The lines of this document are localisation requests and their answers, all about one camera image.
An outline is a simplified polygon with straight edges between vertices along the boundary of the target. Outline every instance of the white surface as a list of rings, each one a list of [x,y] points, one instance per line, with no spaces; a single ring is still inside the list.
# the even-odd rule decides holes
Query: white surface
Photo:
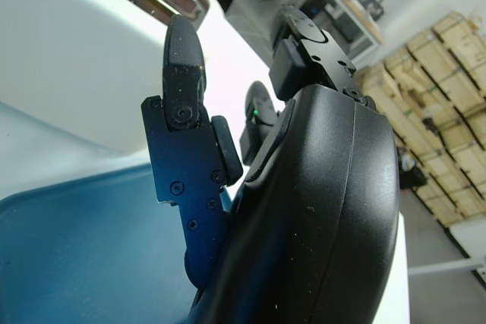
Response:
[[[46,9],[52,10],[51,21],[61,17],[58,26],[65,32],[64,37],[70,36],[74,32],[73,28],[62,24],[62,21],[66,19],[60,15],[62,11],[55,9],[55,4],[57,4],[57,7],[67,6],[67,0],[51,1],[52,4],[46,6]],[[90,67],[93,70],[83,71],[79,64],[73,62],[67,65],[59,65],[55,59],[50,60],[54,61],[52,67],[59,66],[63,68],[63,72],[66,75],[70,74],[69,70],[72,69],[81,72],[84,76],[95,77],[98,72],[102,72],[106,77],[111,75],[111,78],[108,80],[104,78],[97,79],[98,83],[107,83],[109,86],[97,86],[96,88],[102,87],[105,88],[105,91],[109,90],[110,98],[113,101],[109,100],[103,104],[97,104],[99,101],[97,96],[91,96],[86,93],[88,90],[94,93],[94,90],[90,89],[90,87],[81,87],[77,83],[67,82],[63,84],[60,80],[56,83],[49,83],[49,90],[43,91],[37,83],[39,80],[33,73],[33,69],[30,69],[30,74],[22,71],[27,76],[30,76],[29,79],[24,80],[22,87],[25,91],[29,91],[29,88],[35,89],[37,97],[29,99],[30,102],[40,105],[47,104],[48,109],[52,109],[56,114],[64,117],[65,120],[75,118],[81,124],[90,126],[95,139],[98,139],[98,134],[106,135],[108,133],[111,134],[110,144],[113,140],[127,137],[130,137],[131,141],[142,140],[144,142],[143,128],[139,128],[140,130],[138,131],[136,127],[126,125],[126,123],[128,121],[134,124],[140,123],[141,101],[145,96],[159,93],[160,59],[162,56],[160,40],[163,39],[163,29],[160,25],[154,24],[151,18],[147,19],[144,14],[139,14],[132,7],[129,7],[129,11],[124,13],[123,9],[126,8],[126,4],[112,4],[107,0],[70,1],[73,4],[69,5],[68,10],[64,9],[64,12],[72,11],[73,14],[81,18],[76,20],[76,27],[81,27],[87,20],[93,22],[90,27],[95,27],[97,24],[95,19],[99,18],[101,24],[106,22],[104,27],[109,27],[109,24],[111,24],[110,27],[117,30],[118,36],[126,35],[130,40],[130,47],[134,47],[134,49],[126,49],[127,41],[125,39],[100,45],[100,43],[106,41],[106,38],[104,38],[107,34],[106,32],[112,34],[112,36],[115,35],[110,33],[111,30],[103,28],[98,31],[96,37],[87,36],[84,37],[85,39],[81,39],[83,37],[72,35],[72,39],[76,40],[72,49],[81,47],[75,52],[77,55],[86,54],[86,61],[92,62]],[[219,9],[215,0],[210,1],[211,7]],[[9,3],[9,0],[0,0],[0,5],[2,7],[5,5],[2,10],[13,6]],[[34,9],[41,11],[40,5]],[[36,16],[35,12],[33,14],[22,14],[31,17]],[[47,25],[49,17],[46,14],[41,14],[39,18],[42,18],[39,24]],[[62,50],[57,48],[68,43],[64,42],[62,37],[50,42],[49,39],[43,38],[42,32],[32,33],[32,30],[26,30],[29,35],[37,35],[39,37],[36,39],[36,52],[30,53],[32,50],[26,49],[25,45],[19,46],[15,44],[12,35],[7,37],[5,34],[5,19],[2,19],[3,15],[0,18],[0,22],[3,22],[1,25],[4,30],[2,42],[7,40],[8,47],[5,47],[5,44],[0,46],[2,50],[0,56],[8,56],[8,60],[12,65],[5,64],[5,60],[0,61],[2,62],[0,65],[8,67],[9,72],[13,72],[15,68],[21,69],[26,62],[36,64],[38,61],[32,58],[36,56],[41,57],[41,53],[49,54],[51,52],[53,55],[62,57]],[[245,125],[244,102],[246,91],[254,80],[262,81],[269,90],[272,90],[267,76],[268,68],[222,17],[215,15],[208,19],[210,20],[205,23],[204,27],[201,27],[199,32],[201,44],[207,57],[207,91],[204,104],[207,106],[210,115],[224,115],[227,118],[233,139],[236,146],[238,146],[238,139]],[[32,27],[33,25],[25,23],[21,24],[21,26]],[[6,55],[7,49],[13,49],[11,55]],[[110,53],[117,55],[117,58],[113,57],[113,59],[106,56],[109,60],[104,64],[105,70],[103,70],[98,60],[93,59],[93,55],[102,55],[102,53],[99,53],[100,49],[107,55]],[[129,70],[130,67],[125,68],[126,65],[123,62],[129,63],[131,67],[143,63],[147,69],[142,71],[138,70],[138,68]],[[120,85],[120,87],[115,87],[117,84],[116,80],[113,80],[113,75],[123,75],[119,75],[118,71],[110,72],[109,68],[117,65],[119,66],[118,71],[124,70],[128,72],[136,78],[137,82],[133,85],[124,84],[123,87]],[[7,89],[7,85],[15,85],[11,80],[7,80],[8,83],[5,82],[3,80],[4,77],[5,74],[1,74],[2,93]],[[152,85],[150,82],[144,83],[142,81],[144,77],[153,82],[156,79],[156,85]],[[91,85],[91,88],[95,86],[94,83],[87,82],[87,84]],[[128,88],[133,95],[128,95],[125,88]],[[63,101],[54,98],[53,95],[57,97],[71,96],[73,103],[66,105]],[[275,100],[274,97],[273,99],[276,107],[282,109],[282,103]],[[13,193],[127,168],[146,163],[149,160],[145,149],[131,155],[122,155],[114,152],[112,149],[98,146],[88,140],[45,124],[1,103],[0,126],[0,200]],[[139,133],[140,136],[128,136],[128,131]],[[399,236],[393,267],[374,323],[408,323],[408,308],[405,233],[403,220],[400,217]]]
[[[216,71],[208,65],[207,76],[228,74],[221,86],[210,79],[207,98],[229,101],[248,84],[233,86],[267,72],[263,62],[241,63],[251,50],[232,49],[235,32],[221,26],[222,10],[209,1],[198,33],[208,64],[212,55],[225,57]],[[128,0],[0,4],[1,102],[101,146],[125,153],[146,147],[140,102],[162,91],[164,24]]]
[[[450,233],[470,257],[486,256],[486,217],[452,225]],[[477,271],[486,282],[486,269]]]
[[[406,237],[401,213],[398,223],[398,235],[396,237],[392,269],[373,324],[410,323]],[[356,269],[359,269],[359,262],[356,263]]]

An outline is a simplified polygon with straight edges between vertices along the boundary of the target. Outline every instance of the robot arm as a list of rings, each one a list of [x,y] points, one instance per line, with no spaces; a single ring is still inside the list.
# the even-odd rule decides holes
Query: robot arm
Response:
[[[172,52],[195,50],[183,23],[175,18],[167,36],[164,98],[147,98],[142,111],[157,197],[179,206],[186,271],[199,288],[188,323],[371,322],[398,225],[388,120],[332,37],[285,7],[270,78],[286,107],[277,116],[263,85],[249,90],[241,148],[251,166],[225,213],[219,191],[241,166],[226,121],[209,122],[203,107],[202,57],[172,62]]]

